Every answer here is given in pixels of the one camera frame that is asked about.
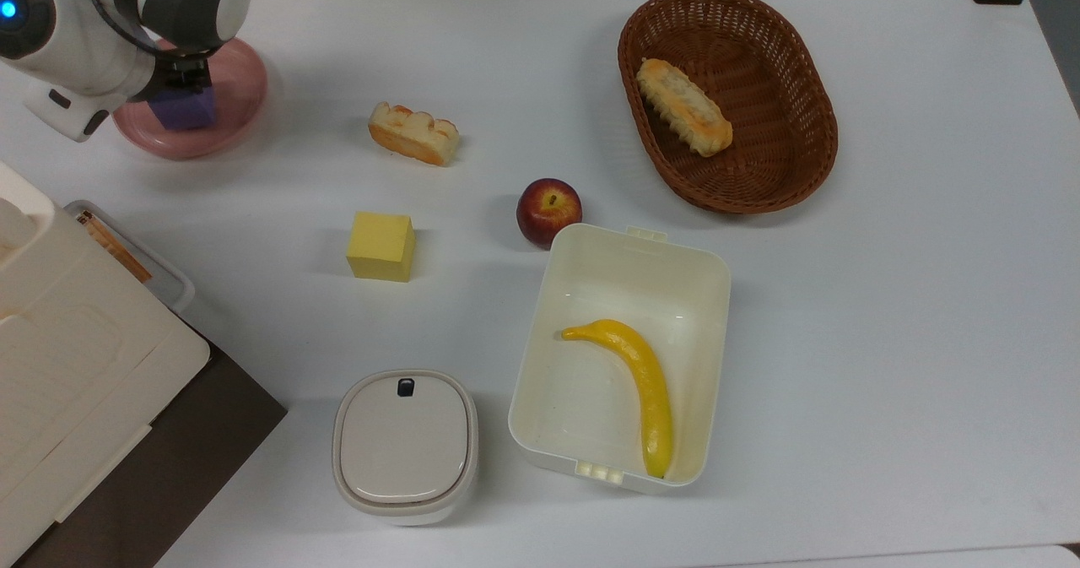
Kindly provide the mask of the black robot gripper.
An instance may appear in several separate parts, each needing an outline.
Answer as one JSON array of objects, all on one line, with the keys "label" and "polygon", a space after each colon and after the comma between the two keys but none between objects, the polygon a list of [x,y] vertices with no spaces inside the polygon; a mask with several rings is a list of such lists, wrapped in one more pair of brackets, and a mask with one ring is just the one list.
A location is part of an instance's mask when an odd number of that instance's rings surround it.
[{"label": "black robot gripper", "polygon": [[213,87],[208,65],[213,48],[181,51],[145,46],[145,51],[154,57],[154,71],[145,87],[145,100],[149,104],[168,104],[173,102],[173,92],[201,95]]}]

